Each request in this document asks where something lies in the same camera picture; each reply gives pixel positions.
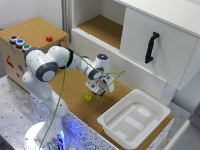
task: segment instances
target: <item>cardboard box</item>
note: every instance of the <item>cardboard box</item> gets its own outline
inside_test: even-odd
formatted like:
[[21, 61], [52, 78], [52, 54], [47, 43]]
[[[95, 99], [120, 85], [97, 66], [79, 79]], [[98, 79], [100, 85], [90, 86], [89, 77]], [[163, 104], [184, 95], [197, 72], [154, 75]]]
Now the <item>cardboard box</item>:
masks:
[[[23, 74], [27, 71], [22, 49], [10, 44], [9, 37], [17, 35], [25, 40], [26, 44], [38, 47], [47, 53], [50, 47], [58, 45], [69, 47], [69, 35], [61, 29], [53, 26], [40, 17], [32, 18], [7, 29], [0, 31], [0, 50], [6, 74], [26, 89], [22, 81]], [[52, 42], [46, 41], [46, 36], [53, 37]]]

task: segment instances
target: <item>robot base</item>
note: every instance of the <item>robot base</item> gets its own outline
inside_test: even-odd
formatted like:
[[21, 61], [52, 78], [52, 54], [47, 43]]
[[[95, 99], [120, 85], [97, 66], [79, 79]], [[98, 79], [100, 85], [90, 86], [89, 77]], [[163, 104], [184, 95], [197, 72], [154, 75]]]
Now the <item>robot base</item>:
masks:
[[[40, 131], [43, 125], [44, 125], [44, 122], [35, 124], [26, 132], [25, 137], [24, 137], [24, 150], [39, 150], [39, 146], [38, 146], [39, 144], [36, 143], [37, 141], [35, 140], [35, 137], [37, 136], [38, 132]], [[65, 141], [66, 141], [65, 145], [69, 145], [69, 142], [70, 142], [69, 138]], [[49, 150], [49, 148], [47, 146], [45, 148], [41, 147], [40, 150]]]

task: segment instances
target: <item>cabinet door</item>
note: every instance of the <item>cabinet door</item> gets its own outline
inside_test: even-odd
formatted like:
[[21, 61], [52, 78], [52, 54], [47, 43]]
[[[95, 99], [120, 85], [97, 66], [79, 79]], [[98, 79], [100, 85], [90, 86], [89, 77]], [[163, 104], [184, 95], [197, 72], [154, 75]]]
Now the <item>cabinet door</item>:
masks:
[[[149, 41], [156, 32], [151, 56], [145, 63]], [[120, 54], [179, 86], [198, 38], [180, 29], [127, 8]]]

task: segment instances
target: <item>brown work surface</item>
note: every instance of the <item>brown work surface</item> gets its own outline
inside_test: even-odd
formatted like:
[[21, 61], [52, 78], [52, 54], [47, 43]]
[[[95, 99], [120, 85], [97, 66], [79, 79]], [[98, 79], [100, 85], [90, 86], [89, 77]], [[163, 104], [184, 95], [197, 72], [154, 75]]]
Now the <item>brown work surface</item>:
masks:
[[120, 49], [123, 26], [103, 16], [98, 16], [78, 28]]
[[[63, 77], [64, 71], [59, 70], [56, 77], [50, 82], [51, 86], [58, 94], [60, 94], [61, 91]], [[112, 93], [105, 93], [103, 97], [100, 97], [98, 95], [93, 95], [91, 90], [85, 86], [86, 81], [87, 77], [84, 76], [84, 74], [78, 69], [67, 71], [62, 98], [67, 103], [69, 110], [72, 113], [74, 113], [78, 118], [84, 121], [87, 125], [93, 128], [96, 132], [101, 134], [119, 149], [123, 149], [105, 134], [102, 126], [97, 122], [97, 118], [111, 106], [121, 100], [125, 95], [130, 93], [131, 89], [127, 88], [120, 82], [115, 81], [115, 90]], [[84, 100], [84, 96], [86, 94], [90, 94], [92, 96], [91, 101], [86, 102]], [[137, 150], [145, 150], [172, 119], [173, 115], [170, 114], [148, 136], [148, 138], [137, 148]]]
[[[0, 37], [7, 42], [9, 42], [9, 37], [12, 35], [17, 35], [19, 39], [24, 39], [26, 44], [38, 48], [42, 48], [64, 36], [68, 36], [66, 32], [40, 17], [32, 18], [0, 31]], [[52, 42], [46, 41], [47, 35], [53, 37]]]

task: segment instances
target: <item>green cable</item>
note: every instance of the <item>green cable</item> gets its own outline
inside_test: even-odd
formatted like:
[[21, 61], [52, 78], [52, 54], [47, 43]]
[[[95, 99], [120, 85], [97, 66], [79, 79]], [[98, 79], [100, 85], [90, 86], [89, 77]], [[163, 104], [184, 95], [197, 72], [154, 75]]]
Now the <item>green cable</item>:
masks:
[[[103, 73], [103, 74], [119, 74], [119, 75], [104, 89], [104, 91], [107, 91], [107, 89], [110, 87], [110, 85], [113, 84], [123, 73], [125, 73], [124, 70], [123, 70], [123, 71], [120, 71], [120, 72], [114, 72], [114, 73], [109, 73], [109, 72], [100, 71], [100, 70], [98, 70], [98, 69], [92, 67], [92, 66], [91, 66], [87, 61], [85, 61], [80, 55], [78, 55], [77, 53], [75, 53], [75, 54], [76, 54], [77, 56], [79, 56], [87, 65], [89, 65], [91, 68], [93, 68], [94, 70], [96, 70], [96, 71], [98, 71], [98, 72], [101, 72], [101, 73]], [[51, 121], [51, 123], [50, 123], [50, 125], [49, 125], [49, 127], [48, 127], [48, 129], [47, 129], [47, 131], [46, 131], [46, 133], [45, 133], [45, 136], [44, 136], [44, 138], [43, 138], [43, 140], [42, 140], [42, 142], [41, 142], [41, 144], [40, 144], [40, 148], [41, 148], [41, 146], [42, 146], [42, 144], [43, 144], [43, 142], [44, 142], [44, 140], [45, 140], [45, 138], [46, 138], [47, 133], [49, 132], [49, 129], [51, 128], [51, 125], [52, 125], [52, 123], [53, 123], [53, 121], [54, 121], [54, 118], [55, 118], [55, 116], [56, 116], [56, 113], [57, 113], [58, 105], [59, 105], [59, 103], [60, 103], [60, 98], [61, 98], [61, 96], [62, 96], [63, 89], [64, 89], [65, 76], [66, 76], [66, 68], [67, 68], [67, 63], [68, 63], [68, 60], [69, 60], [69, 56], [70, 56], [70, 53], [67, 55], [67, 59], [66, 59], [65, 71], [64, 71], [64, 78], [63, 78], [63, 84], [62, 84], [62, 89], [61, 89], [61, 93], [60, 93], [60, 96], [59, 96], [59, 100], [58, 100], [58, 103], [57, 103], [57, 106], [56, 106], [56, 110], [55, 110], [55, 112], [54, 112], [53, 119], [52, 119], [52, 121]]]
[[40, 144], [40, 148], [41, 148], [41, 146], [42, 146], [42, 144], [43, 144], [43, 142], [44, 142], [44, 140], [45, 140], [45, 138], [46, 138], [46, 136], [47, 136], [47, 133], [49, 132], [49, 129], [51, 128], [51, 125], [52, 125], [52, 123], [53, 123], [53, 121], [54, 121], [54, 118], [55, 118], [55, 116], [56, 116], [56, 113], [57, 113], [58, 105], [59, 105], [59, 103], [60, 103], [60, 98], [61, 98], [61, 96], [62, 96], [63, 89], [64, 89], [65, 76], [66, 76], [66, 68], [67, 68], [67, 63], [68, 63], [68, 60], [69, 60], [69, 55], [70, 55], [70, 53], [67, 55], [67, 59], [66, 59], [65, 71], [64, 71], [64, 78], [63, 78], [63, 84], [62, 84], [62, 89], [61, 89], [60, 96], [59, 96], [59, 99], [58, 99], [58, 103], [57, 103], [57, 106], [56, 106], [56, 110], [55, 110], [55, 112], [54, 112], [53, 119], [51, 120], [51, 123], [50, 123], [50, 125], [49, 125], [49, 127], [48, 127], [48, 129], [47, 129], [47, 131], [46, 131], [46, 133], [45, 133], [45, 135], [44, 135], [44, 138], [43, 138], [43, 140], [42, 140], [42, 142], [41, 142], [41, 144]]

